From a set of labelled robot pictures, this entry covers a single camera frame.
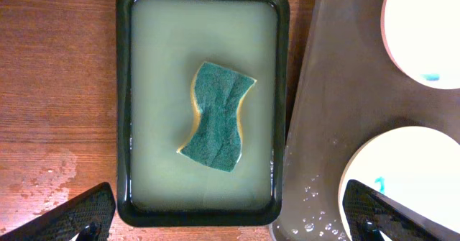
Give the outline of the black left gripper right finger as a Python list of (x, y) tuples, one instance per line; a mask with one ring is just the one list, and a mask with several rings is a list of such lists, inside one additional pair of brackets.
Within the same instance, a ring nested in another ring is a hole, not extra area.
[(450, 230), (357, 181), (346, 185), (342, 201), (353, 241), (458, 240)]

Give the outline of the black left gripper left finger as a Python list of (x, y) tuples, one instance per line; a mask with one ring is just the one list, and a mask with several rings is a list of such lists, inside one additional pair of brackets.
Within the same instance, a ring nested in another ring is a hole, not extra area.
[(2, 240), (107, 240), (116, 202), (103, 182), (11, 232)]

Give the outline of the green yellow sponge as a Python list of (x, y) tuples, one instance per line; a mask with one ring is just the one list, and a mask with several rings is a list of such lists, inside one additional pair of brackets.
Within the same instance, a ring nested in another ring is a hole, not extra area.
[(202, 63), (190, 87), (190, 136), (177, 153), (212, 169), (233, 171), (242, 156), (241, 107), (256, 83), (221, 65)]

